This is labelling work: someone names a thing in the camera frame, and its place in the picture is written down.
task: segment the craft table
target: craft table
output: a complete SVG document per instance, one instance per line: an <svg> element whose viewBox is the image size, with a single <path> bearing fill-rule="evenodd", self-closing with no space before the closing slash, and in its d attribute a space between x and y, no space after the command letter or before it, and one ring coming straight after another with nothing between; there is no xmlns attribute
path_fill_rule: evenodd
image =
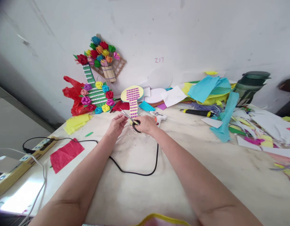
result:
<svg viewBox="0 0 290 226"><path fill-rule="evenodd" d="M279 171L272 171L274 160L265 152L238 146L236 137L221 143L201 121L202 116L184 114L181 106L164 111L169 119L161 124L174 140L204 164L264 225L290 225L290 181ZM95 115L87 124L68 136L61 126L52 135L78 140L100 140L117 113ZM39 196L32 216L50 200L59 186L96 145L82 142L85 150L55 174L50 168L50 154L69 140L58 141L41 159L47 172L47 185ZM156 141L125 127L112 157L123 170L147 174L156 159ZM1 198L0 211L27 214L43 183L41 167L35 164ZM124 174L108 160L85 223L93 225L135 225L150 213L160 213L196 225L196 215L167 157L159 149L156 172L151 176Z"/></svg>

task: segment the person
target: person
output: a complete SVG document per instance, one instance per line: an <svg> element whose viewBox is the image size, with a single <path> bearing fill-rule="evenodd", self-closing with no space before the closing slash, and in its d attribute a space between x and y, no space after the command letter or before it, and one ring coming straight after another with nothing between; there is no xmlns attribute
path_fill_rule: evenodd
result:
<svg viewBox="0 0 290 226"><path fill-rule="evenodd" d="M140 121L135 128L156 139L169 159L201 225L262 225L206 167L158 128L154 118L135 119ZM112 119L101 141L67 177L29 226L80 226L84 223L108 157L127 120L122 114Z"/></svg>

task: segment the black power cord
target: black power cord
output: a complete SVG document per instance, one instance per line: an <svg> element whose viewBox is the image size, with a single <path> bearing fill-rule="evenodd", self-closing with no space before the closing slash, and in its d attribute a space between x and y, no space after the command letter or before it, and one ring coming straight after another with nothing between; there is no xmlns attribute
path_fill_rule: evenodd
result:
<svg viewBox="0 0 290 226"><path fill-rule="evenodd" d="M70 139L76 143L80 143L80 142L84 142L84 141L94 141L96 143L98 143L98 141L96 140L84 140L84 141L75 141L73 140L72 138L69 138L69 137L66 137L66 138L62 138L62 139L53 139L53 138L48 138L48 137L33 137L31 139L28 139L26 140L23 145L22 145L22 149L26 152L26 153L29 153L29 154L33 154L35 151L34 150L31 150L31 149L28 149L28 148L25 148L25 143L27 143L29 140L33 140L33 139L37 139L37 138L45 138L45 139L50 139L50 140L55 140L55 141L59 141L59 140L64 140L64 139ZM156 162L155 162L155 167L154 167L154 170L149 173L149 174L140 174L140 173L135 173L135 172L128 172L128 171L124 171L121 169L121 167L119 166L119 164L111 157L109 156L109 158L115 163L115 165L119 168L119 170L122 172L122 173L130 173L130 174L136 174L136 175L140 175L140 176L150 176L152 174L154 174L155 170L156 170L156 167L157 167L157 159L158 159L158 144L157 144L157 149L156 149Z"/></svg>

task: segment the scissors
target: scissors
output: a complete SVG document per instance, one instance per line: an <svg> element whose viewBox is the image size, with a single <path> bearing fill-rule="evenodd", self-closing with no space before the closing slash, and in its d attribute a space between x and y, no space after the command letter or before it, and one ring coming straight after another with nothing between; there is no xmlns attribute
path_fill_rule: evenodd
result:
<svg viewBox="0 0 290 226"><path fill-rule="evenodd" d="M133 118L131 118L125 111L123 111L122 109L120 109L121 111L121 114L126 116L127 118L129 118L131 121L132 121L132 127L134 128L135 131L137 131L138 133L140 133L140 131L138 131L136 128L135 128L135 125L139 125L141 124L141 122L139 120L135 120Z"/></svg>

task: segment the hand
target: hand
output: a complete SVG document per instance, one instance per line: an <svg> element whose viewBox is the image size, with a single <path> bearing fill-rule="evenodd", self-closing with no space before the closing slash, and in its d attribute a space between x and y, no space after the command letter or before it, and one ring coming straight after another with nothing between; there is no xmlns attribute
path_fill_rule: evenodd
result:
<svg viewBox="0 0 290 226"><path fill-rule="evenodd" d="M110 126L106 132L108 136L115 136L116 138L122 133L128 118L122 114L118 114L111 120Z"/></svg>
<svg viewBox="0 0 290 226"><path fill-rule="evenodd" d="M135 128L140 132L149 134L151 136L154 131L159 129L153 117L142 116L136 117L134 119L139 120L141 122L140 125L135 125Z"/></svg>

